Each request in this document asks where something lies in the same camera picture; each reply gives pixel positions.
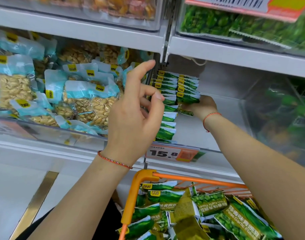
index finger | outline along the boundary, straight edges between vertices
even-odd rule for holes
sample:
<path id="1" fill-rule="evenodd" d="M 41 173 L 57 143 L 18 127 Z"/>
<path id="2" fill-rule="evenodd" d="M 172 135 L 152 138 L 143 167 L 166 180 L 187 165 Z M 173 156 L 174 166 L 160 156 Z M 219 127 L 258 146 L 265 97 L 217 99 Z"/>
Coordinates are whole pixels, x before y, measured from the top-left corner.
<path id="1" fill-rule="evenodd" d="M 155 66 L 155 63 L 155 60 L 143 62 L 127 74 L 124 94 L 126 100 L 139 99 L 140 81 L 144 75 Z"/>

person's left hand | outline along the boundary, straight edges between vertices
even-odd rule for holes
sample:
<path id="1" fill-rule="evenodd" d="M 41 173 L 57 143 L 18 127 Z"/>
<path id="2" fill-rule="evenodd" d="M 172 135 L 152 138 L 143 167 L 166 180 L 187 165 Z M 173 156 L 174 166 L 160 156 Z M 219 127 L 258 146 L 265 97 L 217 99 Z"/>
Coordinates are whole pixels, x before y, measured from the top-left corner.
<path id="1" fill-rule="evenodd" d="M 128 73 L 125 94 L 108 116 L 108 144 L 101 152 L 104 157 L 132 166 L 154 141 L 163 119 L 165 98 L 158 89 L 140 83 L 154 66 L 155 61 L 149 60 Z"/>

black pants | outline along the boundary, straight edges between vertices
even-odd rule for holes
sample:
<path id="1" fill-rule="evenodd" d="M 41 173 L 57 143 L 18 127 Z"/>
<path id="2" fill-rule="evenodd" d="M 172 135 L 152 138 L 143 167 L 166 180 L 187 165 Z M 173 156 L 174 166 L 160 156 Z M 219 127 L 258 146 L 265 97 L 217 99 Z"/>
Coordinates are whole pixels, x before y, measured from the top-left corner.
<path id="1" fill-rule="evenodd" d="M 32 223 L 26 230 L 22 232 L 22 234 L 20 234 L 16 238 L 16 240 L 26 240 L 51 211 L 52 209 L 48 211 L 42 218 Z M 92 239 L 93 240 L 103 239 L 103 236 L 109 236 L 109 238 L 107 239 L 111 239 L 111 240 L 118 239 L 119 234 L 116 233 L 116 230 L 122 227 L 122 224 L 120 222 L 121 219 L 122 216 L 119 213 L 117 207 L 115 206 L 115 203 L 113 202 L 112 199 L 110 199 Z"/>

red braided bracelet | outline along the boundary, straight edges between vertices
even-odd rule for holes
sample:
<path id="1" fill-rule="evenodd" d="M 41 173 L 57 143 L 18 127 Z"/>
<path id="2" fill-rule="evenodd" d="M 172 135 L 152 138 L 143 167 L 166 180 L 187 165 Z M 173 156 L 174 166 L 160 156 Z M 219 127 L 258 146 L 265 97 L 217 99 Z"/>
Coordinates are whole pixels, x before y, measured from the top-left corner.
<path id="1" fill-rule="evenodd" d="M 126 164 L 123 164 L 121 162 L 117 162 L 117 161 L 114 161 L 114 160 L 111 160 L 109 158 L 106 158 L 106 157 L 102 156 L 102 154 L 100 154 L 100 152 L 102 152 L 102 151 L 98 151 L 98 156 L 101 157 L 102 159 L 105 159 L 106 161 L 109 161 L 111 163 L 115 163 L 115 164 L 124 166 L 124 167 L 129 168 L 129 169 L 133 169 L 133 167 L 130 167 L 130 166 L 126 165 Z"/>
<path id="2" fill-rule="evenodd" d="M 219 112 L 214 112 L 214 113 L 208 114 L 208 115 L 204 118 L 204 120 L 202 121 L 202 125 L 204 126 L 205 130 L 207 130 L 206 127 L 205 127 L 205 120 L 206 120 L 206 118 L 207 118 L 208 116 L 214 115 L 214 114 L 219 114 L 219 115 L 221 115 L 221 113 L 219 113 Z"/>

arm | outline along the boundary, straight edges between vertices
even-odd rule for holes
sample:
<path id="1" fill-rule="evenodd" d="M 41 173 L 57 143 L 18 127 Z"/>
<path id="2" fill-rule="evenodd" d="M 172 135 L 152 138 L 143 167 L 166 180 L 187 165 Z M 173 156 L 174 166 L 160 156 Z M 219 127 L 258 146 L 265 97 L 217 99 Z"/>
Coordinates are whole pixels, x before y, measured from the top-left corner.
<path id="1" fill-rule="evenodd" d="M 200 120 L 217 107 L 209 96 L 187 107 Z M 219 114 L 204 123 L 221 152 L 285 239 L 305 239 L 305 168 L 257 141 Z"/>
<path id="2" fill-rule="evenodd" d="M 144 62 L 128 74 L 125 94 L 110 110 L 109 139 L 102 156 L 132 166 L 154 140 L 163 118 L 164 97 L 156 88 L 140 83 L 154 65 L 155 61 Z M 144 95 L 152 96 L 151 102 Z M 28 240 L 91 240 L 112 193 L 128 171 L 96 156 Z"/>

